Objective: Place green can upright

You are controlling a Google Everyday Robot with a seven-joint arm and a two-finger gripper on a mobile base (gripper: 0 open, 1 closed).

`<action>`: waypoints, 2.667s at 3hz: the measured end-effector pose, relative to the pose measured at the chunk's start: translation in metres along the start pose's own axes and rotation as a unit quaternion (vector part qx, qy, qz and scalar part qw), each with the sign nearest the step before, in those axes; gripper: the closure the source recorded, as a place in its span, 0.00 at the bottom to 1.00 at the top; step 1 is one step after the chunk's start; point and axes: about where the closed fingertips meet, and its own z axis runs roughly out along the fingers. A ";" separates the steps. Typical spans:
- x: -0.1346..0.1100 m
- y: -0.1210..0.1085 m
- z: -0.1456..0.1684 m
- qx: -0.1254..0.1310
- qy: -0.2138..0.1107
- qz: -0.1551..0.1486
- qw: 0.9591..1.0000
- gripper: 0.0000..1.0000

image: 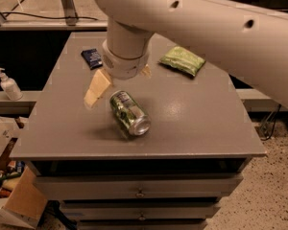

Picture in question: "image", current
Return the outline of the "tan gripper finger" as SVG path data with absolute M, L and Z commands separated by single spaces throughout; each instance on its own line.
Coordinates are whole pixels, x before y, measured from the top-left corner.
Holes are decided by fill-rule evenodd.
M 148 64 L 141 70 L 140 74 L 144 77 L 150 78 L 152 76 L 151 68 Z
M 104 68 L 98 69 L 84 95 L 84 104 L 91 108 L 111 86 L 112 78 L 108 72 Z

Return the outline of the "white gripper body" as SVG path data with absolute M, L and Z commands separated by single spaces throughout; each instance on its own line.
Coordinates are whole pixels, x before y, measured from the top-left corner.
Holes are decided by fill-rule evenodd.
M 115 79 L 128 80 L 138 75 L 147 65 L 149 52 L 135 59 L 116 56 L 106 41 L 102 44 L 102 60 L 106 71 Z

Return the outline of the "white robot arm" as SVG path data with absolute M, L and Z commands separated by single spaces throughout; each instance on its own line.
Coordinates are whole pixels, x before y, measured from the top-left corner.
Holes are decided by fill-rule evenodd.
M 135 77 L 162 35 L 288 108 L 288 14 L 229 0 L 95 0 L 110 75 Z

